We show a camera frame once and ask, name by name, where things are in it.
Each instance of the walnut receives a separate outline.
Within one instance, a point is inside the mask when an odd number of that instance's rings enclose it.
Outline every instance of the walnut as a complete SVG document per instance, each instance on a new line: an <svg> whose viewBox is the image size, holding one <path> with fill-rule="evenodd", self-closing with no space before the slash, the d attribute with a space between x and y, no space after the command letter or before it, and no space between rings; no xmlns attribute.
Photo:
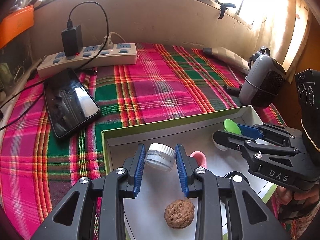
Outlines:
<svg viewBox="0 0 320 240"><path fill-rule="evenodd" d="M183 229L191 224L195 215L195 206L188 200L175 200L164 211L168 226Z"/></svg>

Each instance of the pink object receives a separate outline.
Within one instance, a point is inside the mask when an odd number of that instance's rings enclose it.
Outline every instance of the pink object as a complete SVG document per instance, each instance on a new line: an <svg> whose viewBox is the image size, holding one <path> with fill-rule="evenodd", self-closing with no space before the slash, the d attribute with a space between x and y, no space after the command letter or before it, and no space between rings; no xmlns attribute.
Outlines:
<svg viewBox="0 0 320 240"><path fill-rule="evenodd" d="M199 151L193 152L190 155L190 157L194 157L200 167L203 167L205 169L207 168L207 159L205 158L205 155L203 152L199 152Z"/></svg>

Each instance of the clear container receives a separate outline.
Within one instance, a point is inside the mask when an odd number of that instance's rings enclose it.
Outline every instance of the clear container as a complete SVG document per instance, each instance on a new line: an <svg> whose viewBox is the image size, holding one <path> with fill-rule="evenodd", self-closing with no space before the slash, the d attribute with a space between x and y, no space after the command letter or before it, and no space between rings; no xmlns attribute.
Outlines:
<svg viewBox="0 0 320 240"><path fill-rule="evenodd" d="M171 171L176 155L174 149L160 143L153 143L149 147L144 162L158 170Z"/></svg>

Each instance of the plaid tablecloth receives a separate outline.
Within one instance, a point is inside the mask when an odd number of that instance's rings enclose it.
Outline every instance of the plaid tablecloth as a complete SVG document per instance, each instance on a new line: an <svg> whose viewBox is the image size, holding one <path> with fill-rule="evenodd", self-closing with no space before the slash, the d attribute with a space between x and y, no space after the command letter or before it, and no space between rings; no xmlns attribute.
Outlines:
<svg viewBox="0 0 320 240"><path fill-rule="evenodd" d="M44 98L6 129L0 155L0 197L7 216L25 239L30 239L80 177L105 176L102 130L241 106L239 98L222 88L225 84L238 87L228 68L200 50L137 44L137 51L136 65L102 67L97 76L80 75L101 106L102 117L70 140L55 140ZM27 86L38 81L36 77ZM42 91L39 85L23 92L10 121ZM284 124L273 105L257 112L263 122Z"/></svg>

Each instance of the phone screen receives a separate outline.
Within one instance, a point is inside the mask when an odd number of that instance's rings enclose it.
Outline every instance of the phone screen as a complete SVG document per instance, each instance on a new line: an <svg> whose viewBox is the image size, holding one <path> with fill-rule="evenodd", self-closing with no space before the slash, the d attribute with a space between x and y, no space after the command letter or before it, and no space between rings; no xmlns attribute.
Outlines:
<svg viewBox="0 0 320 240"><path fill-rule="evenodd" d="M44 82L44 95L52 128L64 137L100 112L100 108L71 69Z"/></svg>

